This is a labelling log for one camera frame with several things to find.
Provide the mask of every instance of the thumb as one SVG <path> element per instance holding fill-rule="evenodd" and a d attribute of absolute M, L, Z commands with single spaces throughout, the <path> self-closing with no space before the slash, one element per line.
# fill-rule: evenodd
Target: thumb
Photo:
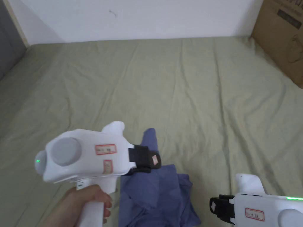
<path fill-rule="evenodd" d="M 76 191 L 76 196 L 81 203 L 89 201 L 110 202 L 112 198 L 103 192 L 99 185 L 91 185 Z"/>

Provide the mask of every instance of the black clip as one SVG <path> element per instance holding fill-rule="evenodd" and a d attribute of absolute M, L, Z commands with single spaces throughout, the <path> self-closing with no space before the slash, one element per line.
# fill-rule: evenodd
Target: black clip
<path fill-rule="evenodd" d="M 152 169 L 161 168 L 161 157 L 155 151 L 150 151 L 147 146 L 135 145 L 128 149 L 129 161 L 136 163 L 137 168 L 131 169 L 126 175 L 143 172 L 150 173 Z"/>
<path fill-rule="evenodd" d="M 233 225 L 234 223 L 230 221 L 230 218 L 235 218 L 235 206 L 229 203 L 229 200 L 234 197 L 235 196 L 230 195 L 219 195 L 219 197 L 213 197 L 209 200 L 210 211 L 216 214 L 220 220 Z"/>

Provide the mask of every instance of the blue fabric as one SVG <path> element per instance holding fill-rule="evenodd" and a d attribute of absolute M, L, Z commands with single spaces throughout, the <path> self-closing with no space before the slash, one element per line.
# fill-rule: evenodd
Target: blue fabric
<path fill-rule="evenodd" d="M 159 152 L 155 129 L 144 132 L 141 145 Z M 174 165 L 122 176 L 119 227 L 199 225 L 190 202 L 191 187 L 189 176 L 177 174 Z"/>

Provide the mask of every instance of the green indicator light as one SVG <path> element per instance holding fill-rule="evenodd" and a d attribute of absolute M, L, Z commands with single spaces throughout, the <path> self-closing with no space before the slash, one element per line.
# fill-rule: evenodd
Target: green indicator light
<path fill-rule="evenodd" d="M 296 198 L 296 197 L 286 197 L 289 200 L 303 200 L 303 198 Z"/>

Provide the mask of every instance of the bed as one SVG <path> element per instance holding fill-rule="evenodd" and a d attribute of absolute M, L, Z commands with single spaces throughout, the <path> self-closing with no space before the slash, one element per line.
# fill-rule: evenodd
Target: bed
<path fill-rule="evenodd" d="M 31 46 L 0 81 L 0 220 L 40 226 L 71 184 L 48 184 L 34 157 L 60 133 L 125 122 L 139 144 L 156 129 L 163 164 L 193 182 L 201 226 L 229 226 L 209 198 L 236 173 L 267 193 L 303 196 L 303 90 L 251 38 L 96 41 Z M 119 192 L 107 226 L 118 225 Z"/>

